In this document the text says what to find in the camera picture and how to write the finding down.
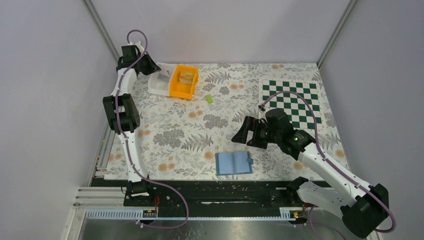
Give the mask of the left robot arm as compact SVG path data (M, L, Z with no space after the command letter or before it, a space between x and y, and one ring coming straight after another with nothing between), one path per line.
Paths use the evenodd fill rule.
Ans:
M136 198L148 206L155 200L149 174L141 160L138 130L141 115L132 96L133 87L139 75L149 76L161 71L149 53L139 42L128 43L121 47L122 56L117 62L117 82L109 96L102 99L107 122L114 131L123 149L127 165L128 183L125 197Z

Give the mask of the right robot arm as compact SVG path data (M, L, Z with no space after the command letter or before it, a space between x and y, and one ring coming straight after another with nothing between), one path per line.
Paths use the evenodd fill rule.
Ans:
M271 109L262 119L245 117L231 141L260 149L276 144L284 154L307 165L332 190L298 177L286 193L287 201L293 206L306 202L332 213L358 237L366 237L390 215L389 193L383 185L373 186L326 157L318 140L295 129L282 109Z

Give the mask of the blue card holder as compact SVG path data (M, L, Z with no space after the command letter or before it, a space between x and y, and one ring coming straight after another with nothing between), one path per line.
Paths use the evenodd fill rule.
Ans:
M215 154L217 176L252 174L253 163L254 161L248 151Z

